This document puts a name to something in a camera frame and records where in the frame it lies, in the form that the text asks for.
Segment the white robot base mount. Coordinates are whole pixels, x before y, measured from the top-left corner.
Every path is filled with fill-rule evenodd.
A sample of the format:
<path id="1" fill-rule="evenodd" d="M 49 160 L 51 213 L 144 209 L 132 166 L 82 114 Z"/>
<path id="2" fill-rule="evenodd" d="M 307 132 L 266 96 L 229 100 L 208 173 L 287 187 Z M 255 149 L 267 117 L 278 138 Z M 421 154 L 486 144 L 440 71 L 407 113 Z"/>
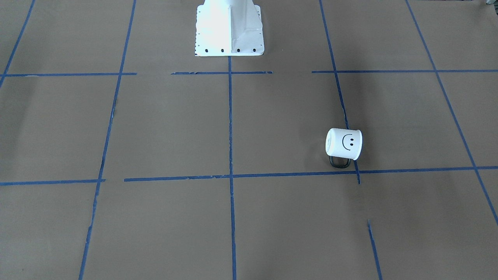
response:
<path id="1" fill-rule="evenodd" d="M 205 0 L 196 9 L 195 55 L 261 56 L 261 8 L 252 0 Z"/>

